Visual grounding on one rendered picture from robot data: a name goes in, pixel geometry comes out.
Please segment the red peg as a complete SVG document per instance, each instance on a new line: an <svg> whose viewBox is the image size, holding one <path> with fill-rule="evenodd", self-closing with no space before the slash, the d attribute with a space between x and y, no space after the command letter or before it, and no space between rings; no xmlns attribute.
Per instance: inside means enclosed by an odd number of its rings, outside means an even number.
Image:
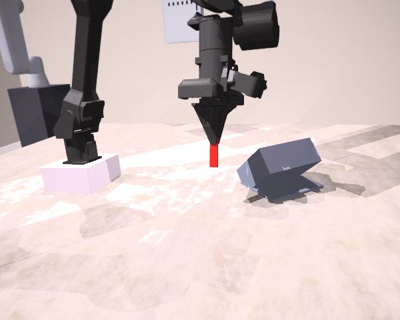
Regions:
<svg viewBox="0 0 400 320"><path fill-rule="evenodd" d="M210 144L209 167L218 167L218 140L216 145Z"/></svg>

